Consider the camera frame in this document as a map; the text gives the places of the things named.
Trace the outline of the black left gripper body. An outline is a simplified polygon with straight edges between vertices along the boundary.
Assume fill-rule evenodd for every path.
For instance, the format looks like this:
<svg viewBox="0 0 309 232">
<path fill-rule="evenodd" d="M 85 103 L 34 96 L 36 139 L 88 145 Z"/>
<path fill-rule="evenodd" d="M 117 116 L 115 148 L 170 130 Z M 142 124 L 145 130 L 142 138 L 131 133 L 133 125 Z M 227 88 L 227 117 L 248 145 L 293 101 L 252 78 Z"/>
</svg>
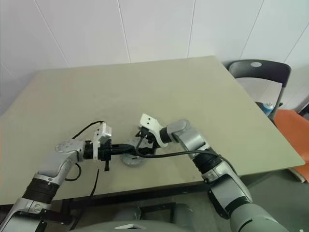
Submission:
<svg viewBox="0 0 309 232">
<path fill-rule="evenodd" d="M 98 160 L 105 162 L 104 171 L 110 170 L 110 161 L 112 159 L 112 144 L 106 143 L 98 148 Z"/>
</svg>

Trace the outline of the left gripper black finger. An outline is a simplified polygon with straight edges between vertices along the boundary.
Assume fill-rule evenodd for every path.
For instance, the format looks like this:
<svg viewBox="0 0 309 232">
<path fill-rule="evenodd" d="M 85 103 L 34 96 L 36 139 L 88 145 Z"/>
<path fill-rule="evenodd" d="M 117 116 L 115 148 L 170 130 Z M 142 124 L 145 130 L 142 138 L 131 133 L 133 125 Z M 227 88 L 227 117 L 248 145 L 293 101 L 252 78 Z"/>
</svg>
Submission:
<svg viewBox="0 0 309 232">
<path fill-rule="evenodd" d="M 130 144 L 113 144 L 112 150 L 119 150 L 119 151 L 131 151 L 135 150 L 135 147 Z"/>
<path fill-rule="evenodd" d="M 136 151 L 135 149 L 113 149 L 111 151 L 111 155 L 122 155 L 122 154 L 129 154 L 129 155 L 135 155 Z"/>
</svg>

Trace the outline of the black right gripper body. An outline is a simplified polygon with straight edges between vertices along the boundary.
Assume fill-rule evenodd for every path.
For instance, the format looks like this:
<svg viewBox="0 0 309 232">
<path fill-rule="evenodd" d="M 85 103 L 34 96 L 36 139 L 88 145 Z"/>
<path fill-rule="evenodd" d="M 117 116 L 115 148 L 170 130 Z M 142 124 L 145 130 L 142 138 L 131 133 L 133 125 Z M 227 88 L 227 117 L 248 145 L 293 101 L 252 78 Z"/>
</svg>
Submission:
<svg viewBox="0 0 309 232">
<path fill-rule="evenodd" d="M 141 155 L 141 151 L 138 150 L 138 146 L 143 139 L 146 140 L 146 147 L 157 149 L 157 140 L 155 136 L 145 127 L 140 127 L 140 131 L 136 134 L 136 137 L 140 137 L 140 140 L 136 145 L 136 154 Z"/>
</svg>

